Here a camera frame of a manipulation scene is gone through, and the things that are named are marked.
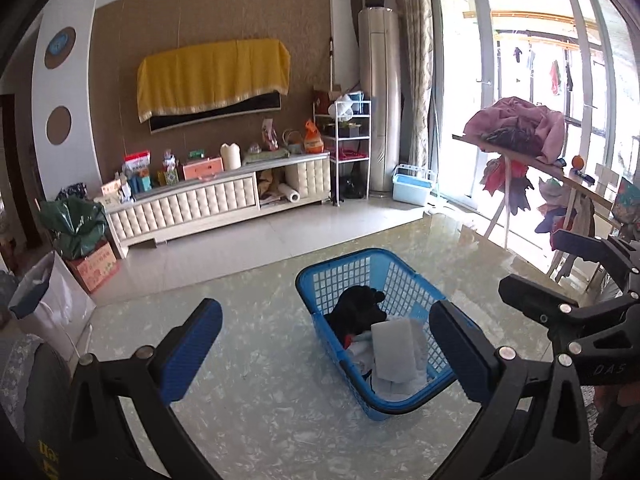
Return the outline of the pink gift box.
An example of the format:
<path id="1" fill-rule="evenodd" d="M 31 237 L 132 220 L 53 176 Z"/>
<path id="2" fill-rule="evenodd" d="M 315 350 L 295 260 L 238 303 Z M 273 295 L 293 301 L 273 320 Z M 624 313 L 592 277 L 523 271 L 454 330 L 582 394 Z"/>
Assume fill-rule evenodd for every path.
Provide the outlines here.
<path id="1" fill-rule="evenodd" d="M 221 157 L 191 160 L 182 166 L 184 180 L 205 179 L 216 176 L 224 171 Z"/>

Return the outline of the white standing air conditioner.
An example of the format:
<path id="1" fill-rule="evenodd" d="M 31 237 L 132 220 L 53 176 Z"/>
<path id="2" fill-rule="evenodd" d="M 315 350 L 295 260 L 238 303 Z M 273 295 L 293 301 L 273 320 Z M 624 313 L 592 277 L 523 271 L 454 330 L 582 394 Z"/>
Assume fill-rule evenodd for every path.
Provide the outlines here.
<path id="1" fill-rule="evenodd" d="M 389 193 L 399 162 L 401 124 L 398 16 L 377 6 L 358 14 L 360 87 L 371 101 L 370 190 Z"/>

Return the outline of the white paper towel roll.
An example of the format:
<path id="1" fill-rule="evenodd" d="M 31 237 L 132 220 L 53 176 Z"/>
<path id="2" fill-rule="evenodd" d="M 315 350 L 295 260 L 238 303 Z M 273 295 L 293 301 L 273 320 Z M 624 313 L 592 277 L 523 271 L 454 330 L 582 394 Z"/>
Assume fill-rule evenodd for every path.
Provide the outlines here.
<path id="1" fill-rule="evenodd" d="M 286 183 L 280 183 L 278 185 L 279 193 L 290 203 L 296 204 L 300 200 L 299 192 L 295 188 L 291 188 Z"/>

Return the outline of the patterned curtain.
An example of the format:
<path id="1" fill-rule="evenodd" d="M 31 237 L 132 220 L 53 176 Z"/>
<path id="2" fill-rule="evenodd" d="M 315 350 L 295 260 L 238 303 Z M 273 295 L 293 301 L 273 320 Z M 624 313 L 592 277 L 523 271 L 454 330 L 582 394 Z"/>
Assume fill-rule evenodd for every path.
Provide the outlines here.
<path id="1" fill-rule="evenodd" d="M 412 166 L 430 164 L 431 133 L 428 126 L 433 88 L 432 0 L 399 0 L 404 18 L 412 102 L 409 159 Z"/>

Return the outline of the light blue cloth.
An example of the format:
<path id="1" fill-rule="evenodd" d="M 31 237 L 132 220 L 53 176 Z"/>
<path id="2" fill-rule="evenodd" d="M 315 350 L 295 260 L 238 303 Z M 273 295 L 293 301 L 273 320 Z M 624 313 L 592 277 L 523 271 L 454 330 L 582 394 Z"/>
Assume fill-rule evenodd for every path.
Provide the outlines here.
<path id="1" fill-rule="evenodd" d="M 374 351 L 370 330 L 352 336 L 348 341 L 346 353 L 361 376 L 367 376 L 373 370 Z"/>

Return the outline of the yellow cloth covered television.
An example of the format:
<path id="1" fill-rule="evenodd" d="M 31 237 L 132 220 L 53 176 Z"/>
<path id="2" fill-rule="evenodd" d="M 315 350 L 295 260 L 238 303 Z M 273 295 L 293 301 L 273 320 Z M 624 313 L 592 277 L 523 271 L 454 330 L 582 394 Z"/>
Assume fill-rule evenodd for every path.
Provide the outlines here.
<path id="1" fill-rule="evenodd" d="M 249 99 L 286 96 L 291 55 L 277 39 L 194 44 L 147 56 L 137 69 L 139 122 L 221 110 Z"/>

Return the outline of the orange bag on cabinet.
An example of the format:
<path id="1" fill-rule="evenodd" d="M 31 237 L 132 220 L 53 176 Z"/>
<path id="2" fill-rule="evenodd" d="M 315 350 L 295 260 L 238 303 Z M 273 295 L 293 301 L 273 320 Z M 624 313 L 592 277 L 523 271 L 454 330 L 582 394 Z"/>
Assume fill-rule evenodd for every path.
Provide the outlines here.
<path id="1" fill-rule="evenodd" d="M 321 154 L 324 152 L 322 135 L 311 119 L 305 122 L 304 149 L 306 154 Z"/>

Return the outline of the orange cardboard box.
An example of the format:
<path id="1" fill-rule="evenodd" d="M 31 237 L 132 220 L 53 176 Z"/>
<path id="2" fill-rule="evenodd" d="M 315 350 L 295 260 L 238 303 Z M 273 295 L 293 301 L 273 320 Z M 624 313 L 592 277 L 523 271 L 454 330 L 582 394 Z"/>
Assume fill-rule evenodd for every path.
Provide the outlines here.
<path id="1" fill-rule="evenodd" d="M 93 294 L 119 270 L 112 246 L 105 240 L 88 256 L 66 260 L 73 276 L 88 294 Z"/>

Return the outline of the green plastic bag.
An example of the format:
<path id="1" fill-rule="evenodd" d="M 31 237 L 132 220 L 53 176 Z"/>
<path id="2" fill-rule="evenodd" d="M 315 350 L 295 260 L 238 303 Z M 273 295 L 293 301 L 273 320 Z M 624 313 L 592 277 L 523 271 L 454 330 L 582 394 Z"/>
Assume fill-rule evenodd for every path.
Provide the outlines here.
<path id="1" fill-rule="evenodd" d="M 41 202 L 39 215 L 66 260 L 85 258 L 106 240 L 107 218 L 100 203 L 68 196 Z"/>

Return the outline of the grey upholstered chair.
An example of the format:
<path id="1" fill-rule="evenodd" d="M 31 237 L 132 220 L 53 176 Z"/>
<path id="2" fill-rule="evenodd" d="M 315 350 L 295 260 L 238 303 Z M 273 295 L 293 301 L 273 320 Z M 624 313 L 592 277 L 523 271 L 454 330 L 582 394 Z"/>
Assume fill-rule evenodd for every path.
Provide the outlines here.
<path id="1" fill-rule="evenodd" d="M 50 344 L 21 332 L 1 336 L 1 406 L 29 454 L 53 465 L 68 440 L 70 369 Z"/>

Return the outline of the pink clothes pile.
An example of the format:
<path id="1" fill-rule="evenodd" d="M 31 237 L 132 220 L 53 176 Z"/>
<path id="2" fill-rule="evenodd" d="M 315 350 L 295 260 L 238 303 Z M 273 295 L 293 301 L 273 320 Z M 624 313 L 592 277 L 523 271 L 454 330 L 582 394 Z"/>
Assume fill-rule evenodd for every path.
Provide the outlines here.
<path id="1" fill-rule="evenodd" d="M 463 127 L 465 136 L 485 142 L 503 131 L 511 131 L 512 140 L 500 140 L 500 145 L 551 165 L 560 157 L 565 142 L 564 115 L 511 96 L 479 110 Z"/>

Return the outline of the white plastic jug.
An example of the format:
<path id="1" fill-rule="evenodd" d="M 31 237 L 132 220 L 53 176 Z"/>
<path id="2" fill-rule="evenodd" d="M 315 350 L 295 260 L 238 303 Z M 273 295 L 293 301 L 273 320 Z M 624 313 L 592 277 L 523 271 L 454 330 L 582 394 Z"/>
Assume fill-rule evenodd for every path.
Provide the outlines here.
<path id="1" fill-rule="evenodd" d="M 224 165 L 224 171 L 237 170 L 242 167 L 242 154 L 238 144 L 221 144 L 220 157 Z"/>

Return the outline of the blue plastic laundry basket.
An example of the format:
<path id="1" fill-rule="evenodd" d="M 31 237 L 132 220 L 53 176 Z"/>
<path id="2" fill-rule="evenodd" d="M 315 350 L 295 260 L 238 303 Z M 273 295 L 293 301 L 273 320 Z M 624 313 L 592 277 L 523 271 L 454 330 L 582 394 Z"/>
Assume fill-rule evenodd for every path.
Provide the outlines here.
<path id="1" fill-rule="evenodd" d="M 426 385 L 406 400 L 387 401 L 374 392 L 324 318 L 337 306 L 341 293 L 352 286 L 370 286 L 384 292 L 383 311 L 416 320 L 424 331 Z M 382 422 L 390 416 L 414 412 L 457 380 L 428 322 L 431 306 L 445 295 L 389 250 L 368 248 L 307 266 L 297 274 L 295 288 L 326 354 L 370 419 Z"/>

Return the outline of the white paper bag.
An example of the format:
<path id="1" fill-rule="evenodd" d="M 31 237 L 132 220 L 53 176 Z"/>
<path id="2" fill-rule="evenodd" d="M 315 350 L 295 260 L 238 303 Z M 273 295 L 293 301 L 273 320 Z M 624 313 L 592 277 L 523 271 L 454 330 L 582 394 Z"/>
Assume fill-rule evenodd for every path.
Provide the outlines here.
<path id="1" fill-rule="evenodd" d="M 96 304 L 56 252 L 43 256 L 17 285 L 8 310 L 20 329 L 40 337 L 70 362 L 85 353 Z"/>

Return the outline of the white quilted cloth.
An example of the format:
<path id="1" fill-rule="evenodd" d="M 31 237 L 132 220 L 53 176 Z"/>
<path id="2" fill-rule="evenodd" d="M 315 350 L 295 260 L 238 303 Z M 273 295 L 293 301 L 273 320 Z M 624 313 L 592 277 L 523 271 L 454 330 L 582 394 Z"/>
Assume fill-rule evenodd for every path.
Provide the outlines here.
<path id="1" fill-rule="evenodd" d="M 427 361 L 430 345 L 424 334 L 422 324 L 414 318 L 408 318 L 411 323 L 413 334 L 413 348 L 416 356 L 416 371 L 418 377 L 411 382 L 396 384 L 396 382 L 386 382 L 376 376 L 375 367 L 371 373 L 370 384 L 372 391 L 381 399 L 390 402 L 399 402 L 409 399 L 427 386 Z"/>

